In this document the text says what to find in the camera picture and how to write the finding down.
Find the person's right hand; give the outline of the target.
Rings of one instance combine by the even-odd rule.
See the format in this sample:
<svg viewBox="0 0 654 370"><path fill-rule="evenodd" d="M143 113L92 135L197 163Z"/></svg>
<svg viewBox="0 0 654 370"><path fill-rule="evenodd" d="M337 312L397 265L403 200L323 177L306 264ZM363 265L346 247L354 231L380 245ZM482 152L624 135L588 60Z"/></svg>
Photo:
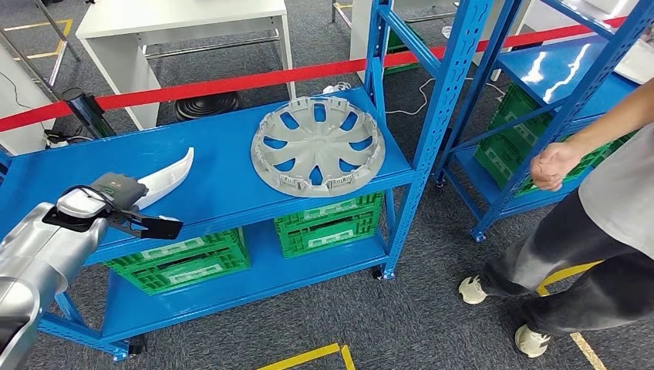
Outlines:
<svg viewBox="0 0 654 370"><path fill-rule="evenodd" d="M563 180L585 156L585 153L570 143L551 143L530 163L530 175L540 190L556 191Z"/></svg>

